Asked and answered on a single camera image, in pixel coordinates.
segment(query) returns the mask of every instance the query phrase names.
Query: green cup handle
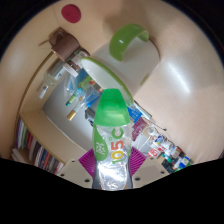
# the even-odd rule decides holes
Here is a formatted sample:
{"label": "green cup handle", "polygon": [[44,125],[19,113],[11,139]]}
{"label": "green cup handle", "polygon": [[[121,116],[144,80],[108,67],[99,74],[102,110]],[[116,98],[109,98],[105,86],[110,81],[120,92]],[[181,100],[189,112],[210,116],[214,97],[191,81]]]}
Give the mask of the green cup handle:
{"label": "green cup handle", "polygon": [[149,40],[149,33],[137,24],[128,24],[119,29],[110,41],[110,55],[118,61],[123,61],[126,48],[135,37],[147,42]]}

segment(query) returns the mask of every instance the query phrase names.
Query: red circle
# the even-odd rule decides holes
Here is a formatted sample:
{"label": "red circle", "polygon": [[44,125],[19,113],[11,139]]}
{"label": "red circle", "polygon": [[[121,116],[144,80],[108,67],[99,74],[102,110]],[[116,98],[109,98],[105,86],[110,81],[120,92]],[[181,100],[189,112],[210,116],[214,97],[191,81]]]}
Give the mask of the red circle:
{"label": "red circle", "polygon": [[81,19],[81,11],[75,5],[66,5],[61,10],[62,16],[70,23],[77,23]]}

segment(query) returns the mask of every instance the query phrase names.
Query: white wall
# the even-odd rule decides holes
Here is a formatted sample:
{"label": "white wall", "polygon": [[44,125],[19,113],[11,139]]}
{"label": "white wall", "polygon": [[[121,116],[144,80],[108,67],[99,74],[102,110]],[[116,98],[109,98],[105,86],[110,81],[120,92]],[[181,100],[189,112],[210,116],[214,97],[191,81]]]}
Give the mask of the white wall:
{"label": "white wall", "polygon": [[74,102],[68,107],[65,106],[65,103],[68,100],[64,91],[65,81],[66,79],[55,88],[42,110],[62,132],[83,149],[88,151],[93,147],[93,128],[90,123],[85,120],[84,109],[80,109],[72,121],[67,119],[67,115],[74,107]]}

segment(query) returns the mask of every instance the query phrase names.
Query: wooden shelf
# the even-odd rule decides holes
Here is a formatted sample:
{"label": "wooden shelf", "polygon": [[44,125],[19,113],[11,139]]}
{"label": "wooden shelf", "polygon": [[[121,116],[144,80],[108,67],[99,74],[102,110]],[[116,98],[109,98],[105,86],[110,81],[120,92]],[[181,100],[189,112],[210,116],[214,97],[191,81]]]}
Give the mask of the wooden shelf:
{"label": "wooden shelf", "polygon": [[69,139],[44,114],[43,111],[22,112],[20,117],[34,138],[57,160],[66,164],[86,153]]}

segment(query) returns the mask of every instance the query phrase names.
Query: book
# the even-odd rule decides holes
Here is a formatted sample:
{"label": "book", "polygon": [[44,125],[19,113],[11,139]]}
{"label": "book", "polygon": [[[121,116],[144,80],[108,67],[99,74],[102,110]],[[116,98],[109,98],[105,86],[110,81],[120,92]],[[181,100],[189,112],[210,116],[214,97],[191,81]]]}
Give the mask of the book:
{"label": "book", "polygon": [[53,167],[54,167],[55,162],[56,162],[56,158],[54,158],[52,156],[51,162],[50,162],[49,167],[48,167],[48,170],[47,170],[48,172],[52,173],[52,170],[53,170]]}
{"label": "book", "polygon": [[47,166],[48,160],[49,160],[49,158],[50,158],[50,155],[51,155],[51,154],[48,152],[48,153],[47,153],[47,156],[46,156],[46,159],[45,159],[45,161],[44,161],[43,170],[46,169],[46,166]]}
{"label": "book", "polygon": [[57,169],[58,164],[59,164],[59,161],[57,159],[55,159],[54,165],[53,165],[53,167],[52,167],[52,169],[50,171],[51,173],[55,172],[55,170]]}
{"label": "book", "polygon": [[45,149],[42,147],[42,152],[40,153],[40,157],[39,157],[39,159],[38,159],[38,167],[40,168],[40,166],[41,166],[41,161],[42,161],[42,158],[43,158],[43,154],[45,153]]}
{"label": "book", "polygon": [[26,140],[25,140],[25,146],[27,147],[28,145],[28,138],[30,137],[30,132],[29,130],[27,129],[27,134],[26,134]]}
{"label": "book", "polygon": [[17,159],[19,160],[19,162],[21,162],[21,163],[25,163],[25,164],[26,164],[25,160],[24,160],[23,157],[20,155],[18,149],[14,148],[12,151],[14,152],[14,154],[15,154],[15,156],[17,157]]}
{"label": "book", "polygon": [[21,120],[21,126],[20,126],[20,129],[19,129],[19,142],[18,142],[18,149],[21,148],[22,146],[22,135],[23,135],[23,128],[24,128],[24,123],[23,121]]}
{"label": "book", "polygon": [[58,173],[63,169],[64,164],[62,162],[60,162],[59,166],[58,166],[58,170],[56,171],[55,175],[58,175]]}
{"label": "book", "polygon": [[39,168],[41,168],[41,169],[43,169],[43,167],[44,167],[44,162],[46,160],[47,154],[48,154],[48,151],[46,149],[44,149],[43,155],[42,155],[40,163],[39,163]]}
{"label": "book", "polygon": [[22,150],[24,149],[24,145],[25,145],[25,140],[26,140],[26,135],[27,135],[27,127],[24,125],[23,128],[23,135],[22,135]]}
{"label": "book", "polygon": [[17,159],[16,155],[14,154],[14,152],[12,153],[12,158],[14,161],[19,162],[19,160]]}
{"label": "book", "polygon": [[19,128],[21,125],[21,119],[18,120],[17,130],[16,130],[16,147],[18,149],[18,143],[19,143]]}
{"label": "book", "polygon": [[49,159],[47,161],[47,165],[46,165],[46,168],[45,168],[45,170],[47,172],[49,172],[49,167],[50,167],[50,164],[51,164],[52,159],[53,159],[53,156],[50,154],[50,157],[49,157]]}
{"label": "book", "polygon": [[37,140],[32,137],[32,143],[31,143],[30,152],[29,152],[29,160],[30,161],[33,160],[33,152],[34,152],[34,148],[35,148],[36,142],[37,142]]}
{"label": "book", "polygon": [[41,144],[36,141],[36,144],[35,144],[35,148],[34,148],[34,151],[33,151],[33,158],[36,159],[36,156],[37,156],[37,153],[38,153],[38,150],[39,148],[41,147]]}
{"label": "book", "polygon": [[54,174],[55,174],[55,175],[57,174],[58,169],[59,169],[60,166],[61,166],[61,162],[58,163],[58,165],[57,165],[57,167],[56,167],[56,169],[55,169],[55,171],[54,171]]}
{"label": "book", "polygon": [[43,147],[40,146],[40,148],[39,148],[39,150],[37,152],[37,156],[36,156],[36,159],[35,159],[34,166],[38,167],[39,158],[42,156],[43,151],[44,151]]}
{"label": "book", "polygon": [[33,136],[30,134],[30,137],[29,137],[28,143],[27,143],[27,148],[29,149],[29,152],[30,152],[32,141],[33,141]]}

